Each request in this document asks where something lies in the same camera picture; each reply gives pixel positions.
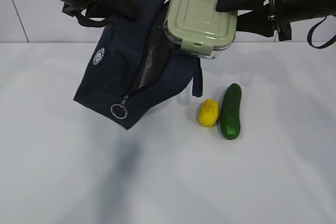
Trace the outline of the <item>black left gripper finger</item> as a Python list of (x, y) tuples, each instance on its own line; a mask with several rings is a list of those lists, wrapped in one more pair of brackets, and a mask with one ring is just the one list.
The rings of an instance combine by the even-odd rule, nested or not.
[(108, 18), (112, 15), (136, 20), (137, 7), (130, 0), (93, 0), (91, 2), (91, 18)]

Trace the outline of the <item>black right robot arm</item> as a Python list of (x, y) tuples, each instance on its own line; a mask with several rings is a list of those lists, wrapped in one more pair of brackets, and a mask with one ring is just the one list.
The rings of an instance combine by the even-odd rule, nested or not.
[(216, 11), (243, 10), (237, 18), (237, 31), (292, 39), (291, 23), (335, 16), (335, 0), (218, 0)]

